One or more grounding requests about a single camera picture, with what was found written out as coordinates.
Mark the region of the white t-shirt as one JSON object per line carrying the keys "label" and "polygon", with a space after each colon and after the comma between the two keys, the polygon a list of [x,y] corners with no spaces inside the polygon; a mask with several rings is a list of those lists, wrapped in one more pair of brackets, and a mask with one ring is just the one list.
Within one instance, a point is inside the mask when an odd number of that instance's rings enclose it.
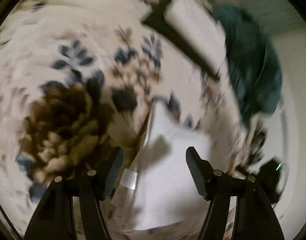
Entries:
{"label": "white t-shirt", "polygon": [[143,145],[112,200],[122,226],[148,230],[206,213],[208,203],[198,194],[186,163],[190,146],[208,158],[211,139],[180,126],[165,103],[155,101]]}

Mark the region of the black white striped garment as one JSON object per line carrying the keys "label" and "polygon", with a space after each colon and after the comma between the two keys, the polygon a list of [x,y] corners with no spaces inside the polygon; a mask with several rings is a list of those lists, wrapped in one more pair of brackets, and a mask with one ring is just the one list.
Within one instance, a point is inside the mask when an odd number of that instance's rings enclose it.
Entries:
{"label": "black white striped garment", "polygon": [[258,163],[263,157],[262,148],[267,138],[268,130],[261,124],[250,124],[246,140],[246,165]]}

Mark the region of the white bed headboard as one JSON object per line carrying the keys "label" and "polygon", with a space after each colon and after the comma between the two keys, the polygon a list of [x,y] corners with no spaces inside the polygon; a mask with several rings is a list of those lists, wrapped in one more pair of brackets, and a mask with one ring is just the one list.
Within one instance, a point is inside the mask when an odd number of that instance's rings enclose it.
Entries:
{"label": "white bed headboard", "polygon": [[281,190],[274,211],[285,239],[298,239],[306,224],[306,146],[301,144],[294,95],[288,80],[283,81],[282,97],[272,116],[262,116],[268,129],[264,161],[275,157],[282,164]]}

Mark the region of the dark green plush blanket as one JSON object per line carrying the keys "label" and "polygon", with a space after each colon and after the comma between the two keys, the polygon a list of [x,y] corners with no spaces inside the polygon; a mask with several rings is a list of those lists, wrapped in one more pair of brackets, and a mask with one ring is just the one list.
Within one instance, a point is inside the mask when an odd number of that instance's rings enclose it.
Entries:
{"label": "dark green plush blanket", "polygon": [[246,10],[217,5],[213,18],[225,31],[226,57],[242,123],[257,113],[274,114],[282,90],[282,69],[269,36]]}

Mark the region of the floral bed quilt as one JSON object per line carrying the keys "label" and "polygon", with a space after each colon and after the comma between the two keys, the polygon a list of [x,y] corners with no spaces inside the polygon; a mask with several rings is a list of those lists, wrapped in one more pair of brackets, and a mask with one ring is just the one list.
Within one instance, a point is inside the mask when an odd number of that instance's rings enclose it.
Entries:
{"label": "floral bed quilt", "polygon": [[[113,239],[196,239],[203,215],[131,230],[112,204],[143,145],[155,101],[211,139],[208,160],[233,173],[246,131],[221,65],[214,81],[167,38],[141,24],[160,0],[20,0],[0,26],[0,218],[22,239],[46,189],[108,159],[124,161],[101,202]],[[208,0],[196,0],[211,15]]]}

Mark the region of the folded white garment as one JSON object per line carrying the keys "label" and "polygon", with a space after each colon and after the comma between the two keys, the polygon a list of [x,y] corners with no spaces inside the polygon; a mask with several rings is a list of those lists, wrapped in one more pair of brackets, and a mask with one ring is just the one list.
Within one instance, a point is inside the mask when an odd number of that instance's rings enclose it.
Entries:
{"label": "folded white garment", "polygon": [[196,0],[172,0],[164,18],[217,73],[226,58],[222,25]]}

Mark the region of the folded black garment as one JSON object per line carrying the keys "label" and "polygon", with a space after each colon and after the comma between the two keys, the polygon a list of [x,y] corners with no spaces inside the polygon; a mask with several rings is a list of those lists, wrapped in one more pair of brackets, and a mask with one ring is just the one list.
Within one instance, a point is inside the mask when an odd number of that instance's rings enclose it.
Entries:
{"label": "folded black garment", "polygon": [[190,44],[179,35],[176,30],[171,27],[164,18],[164,13],[172,0],[160,0],[159,3],[152,6],[152,12],[148,13],[141,20],[141,24],[146,25],[156,32],[167,38],[173,43],[184,55],[191,59],[200,69],[208,74],[214,81],[219,81],[220,78],[211,69],[211,66],[205,61]]}

